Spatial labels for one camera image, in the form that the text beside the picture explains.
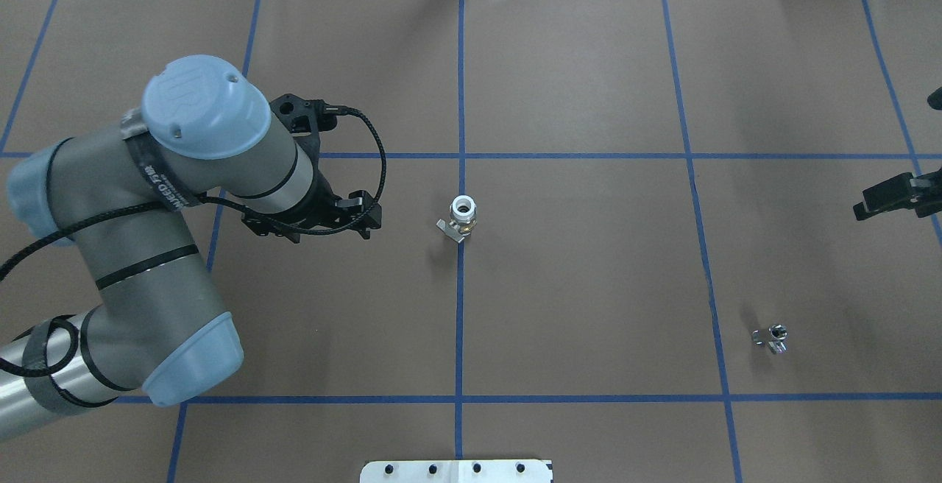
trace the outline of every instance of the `small metal valve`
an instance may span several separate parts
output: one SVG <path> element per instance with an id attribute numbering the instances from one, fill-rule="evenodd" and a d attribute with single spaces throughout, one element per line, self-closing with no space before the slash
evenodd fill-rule
<path id="1" fill-rule="evenodd" d="M 462 194 L 451 202 L 448 213 L 451 215 L 450 221 L 439 220 L 435 225 L 438 225 L 438 229 L 442 229 L 448 238 L 460 244 L 478 224 L 478 206 L 471 197 Z"/>
<path id="2" fill-rule="evenodd" d="M 788 329 L 784 325 L 772 325 L 770 328 L 763 328 L 753 332 L 753 343 L 760 346 L 768 346 L 771 353 L 784 353 L 787 351 L 785 339 L 788 337 Z"/>

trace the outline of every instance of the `white bracket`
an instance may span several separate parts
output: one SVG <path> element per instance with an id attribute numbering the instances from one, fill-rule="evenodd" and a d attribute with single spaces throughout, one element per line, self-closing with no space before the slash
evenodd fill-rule
<path id="1" fill-rule="evenodd" d="M 553 462 L 539 459 L 371 462 L 360 483 L 553 483 Z"/>

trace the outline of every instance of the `metal clamp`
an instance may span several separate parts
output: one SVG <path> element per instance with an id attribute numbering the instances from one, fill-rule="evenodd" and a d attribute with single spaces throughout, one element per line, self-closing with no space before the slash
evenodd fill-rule
<path id="1" fill-rule="evenodd" d="M 460 244 L 471 234 L 471 229 L 478 224 L 478 205 L 471 197 L 462 194 L 451 202 L 448 212 L 450 212 L 451 220 L 449 222 L 439 220 L 435 225 L 438 229 L 442 229 L 448 238 Z"/>
<path id="2" fill-rule="evenodd" d="M 788 329 L 784 325 L 772 325 L 770 328 L 763 328 L 753 332 L 753 343 L 760 346 L 768 346 L 771 353 L 784 353 L 787 348 L 785 339 L 788 337 Z"/>

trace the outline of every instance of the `gray robotic arm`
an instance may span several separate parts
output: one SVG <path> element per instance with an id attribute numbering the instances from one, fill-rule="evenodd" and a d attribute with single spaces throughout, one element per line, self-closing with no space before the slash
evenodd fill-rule
<path id="1" fill-rule="evenodd" d="M 343 114 L 364 120 L 380 147 L 375 200 L 365 191 L 337 197 L 317 168 L 319 131 Z M 57 244 L 77 244 L 103 302 L 0 349 L 0 440 L 137 388 L 171 406 L 238 369 L 232 316 L 176 211 L 222 203 L 262 236 L 297 242 L 350 229 L 368 239 L 380 227 L 385 173 L 386 153 L 359 111 L 294 95 L 269 106 L 235 67 L 209 56 L 168 64 L 121 124 L 31 155 L 7 181 L 11 208 L 41 238 L 78 224 Z M 206 197 L 215 187 L 244 205 Z M 114 209 L 125 212 L 112 217 Z"/>

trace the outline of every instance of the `blue joint cap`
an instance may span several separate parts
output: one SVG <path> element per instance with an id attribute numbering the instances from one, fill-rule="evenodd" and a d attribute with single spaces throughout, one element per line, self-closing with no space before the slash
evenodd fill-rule
<path id="1" fill-rule="evenodd" d="M 225 312 L 190 336 L 144 380 L 144 392 L 160 408 L 206 392 L 242 365 L 233 315 Z"/>
<path id="2" fill-rule="evenodd" d="M 232 63 L 206 54 L 181 57 L 151 78 L 141 116 L 163 147 L 197 160 L 231 158 L 254 147 L 273 117 L 265 95 Z"/>
<path id="3" fill-rule="evenodd" d="M 49 207 L 49 167 L 61 144 L 62 141 L 20 161 L 7 177 L 10 208 L 36 238 L 49 236 L 59 228 Z M 54 245 L 72 244 L 75 242 L 68 238 L 54 242 Z"/>

